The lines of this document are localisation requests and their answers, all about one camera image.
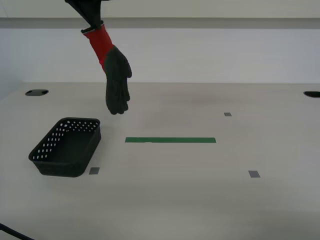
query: wall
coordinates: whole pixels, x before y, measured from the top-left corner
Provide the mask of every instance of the wall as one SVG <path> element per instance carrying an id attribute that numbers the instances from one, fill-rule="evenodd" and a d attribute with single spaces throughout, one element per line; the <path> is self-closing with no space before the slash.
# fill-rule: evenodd
<path id="1" fill-rule="evenodd" d="M 0 62 L 24 82 L 104 82 L 86 25 L 51 22 L 46 28 L 0 24 Z M 113 42 L 132 66 L 132 82 L 320 83 L 319 20 L 109 21 Z"/>

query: glove finger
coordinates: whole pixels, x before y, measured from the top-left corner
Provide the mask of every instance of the glove finger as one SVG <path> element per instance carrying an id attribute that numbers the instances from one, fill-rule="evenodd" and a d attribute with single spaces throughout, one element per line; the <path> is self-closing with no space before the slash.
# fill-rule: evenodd
<path id="1" fill-rule="evenodd" d="M 115 51 L 118 56 L 117 60 L 121 66 L 121 70 L 124 71 L 124 74 L 126 75 L 127 78 L 131 78 L 132 77 L 132 70 L 131 70 L 131 66 L 128 62 L 128 59 L 126 58 L 125 55 L 123 55 L 123 53 L 117 47 L 115 47 Z"/>

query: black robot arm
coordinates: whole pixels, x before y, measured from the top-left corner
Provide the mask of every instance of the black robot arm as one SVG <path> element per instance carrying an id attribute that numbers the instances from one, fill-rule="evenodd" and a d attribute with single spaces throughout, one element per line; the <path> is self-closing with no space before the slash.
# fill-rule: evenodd
<path id="1" fill-rule="evenodd" d="M 101 1 L 109 0 L 65 0 L 94 29 L 101 26 Z"/>

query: black cable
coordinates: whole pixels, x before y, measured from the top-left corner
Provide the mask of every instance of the black cable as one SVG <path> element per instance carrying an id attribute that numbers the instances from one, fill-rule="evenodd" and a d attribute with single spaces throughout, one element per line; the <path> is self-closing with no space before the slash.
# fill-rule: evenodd
<path id="1" fill-rule="evenodd" d="M 34 240 L 0 223 L 0 230 L 21 240 Z"/>

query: plastic basket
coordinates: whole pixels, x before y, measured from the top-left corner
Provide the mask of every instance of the plastic basket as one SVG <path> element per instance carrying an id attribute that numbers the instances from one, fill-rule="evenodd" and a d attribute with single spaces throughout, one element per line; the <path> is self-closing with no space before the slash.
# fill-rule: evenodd
<path id="1" fill-rule="evenodd" d="M 42 175 L 82 175 L 101 140 L 100 121 L 67 117 L 58 121 L 29 154 Z"/>

